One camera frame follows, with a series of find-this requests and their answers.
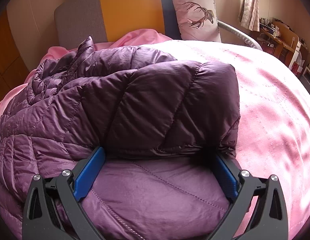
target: pink blanket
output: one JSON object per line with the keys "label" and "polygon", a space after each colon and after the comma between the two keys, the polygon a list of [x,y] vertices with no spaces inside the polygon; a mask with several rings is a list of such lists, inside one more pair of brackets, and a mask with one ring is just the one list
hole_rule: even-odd
{"label": "pink blanket", "polygon": [[[138,30],[115,43],[100,43],[95,47],[104,49],[147,43],[150,45],[143,46],[168,52],[177,59],[217,60],[235,67],[241,112],[237,160],[254,176],[279,176],[291,240],[310,215],[310,95],[303,85],[275,57],[243,46],[173,41],[154,30]],[[43,60],[60,58],[67,52],[65,48],[52,47]],[[0,103],[0,115],[24,87],[21,85],[7,94]],[[255,201],[238,234],[244,231]]]}

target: pillow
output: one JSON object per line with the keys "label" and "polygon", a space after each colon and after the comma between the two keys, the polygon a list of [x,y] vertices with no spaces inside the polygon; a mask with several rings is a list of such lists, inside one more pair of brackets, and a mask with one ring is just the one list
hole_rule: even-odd
{"label": "pillow", "polygon": [[214,0],[173,0],[183,40],[221,42]]}

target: wall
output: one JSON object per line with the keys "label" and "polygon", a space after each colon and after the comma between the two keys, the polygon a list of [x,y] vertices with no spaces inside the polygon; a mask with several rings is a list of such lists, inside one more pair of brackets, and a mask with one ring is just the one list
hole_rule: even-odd
{"label": "wall", "polygon": [[310,52],[310,15],[300,0],[259,0],[260,17],[277,18],[305,39]]}
{"label": "wall", "polygon": [[9,25],[29,70],[35,69],[49,47],[58,46],[54,11],[65,0],[11,0]]}
{"label": "wall", "polygon": [[[29,70],[37,67],[51,46],[58,46],[54,10],[65,0],[11,0],[8,20],[17,48]],[[242,0],[215,0],[219,20],[249,34],[237,20]],[[260,17],[279,18],[290,25],[310,50],[310,16],[299,0],[259,0]],[[234,34],[220,30],[224,43],[244,45]]]}

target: wooden cabinet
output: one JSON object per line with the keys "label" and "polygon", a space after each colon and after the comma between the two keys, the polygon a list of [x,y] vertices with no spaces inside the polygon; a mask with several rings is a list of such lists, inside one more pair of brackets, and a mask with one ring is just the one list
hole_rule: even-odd
{"label": "wooden cabinet", "polygon": [[28,73],[4,11],[0,16],[0,101],[11,89],[23,84]]}

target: metal screw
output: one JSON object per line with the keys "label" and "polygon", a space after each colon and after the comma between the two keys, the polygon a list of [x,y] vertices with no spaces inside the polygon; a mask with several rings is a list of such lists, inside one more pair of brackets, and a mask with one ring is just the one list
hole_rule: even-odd
{"label": "metal screw", "polygon": [[36,174],[34,177],[33,177],[34,180],[39,180],[40,179],[40,175],[39,174]]}
{"label": "metal screw", "polygon": [[271,175],[271,179],[274,181],[278,181],[278,177],[276,175]]}
{"label": "metal screw", "polygon": [[71,171],[70,171],[70,170],[65,170],[65,171],[62,172],[62,175],[63,175],[64,177],[67,177],[67,176],[69,176],[70,174],[71,174]]}
{"label": "metal screw", "polygon": [[249,177],[249,171],[242,170],[241,173],[243,177]]}

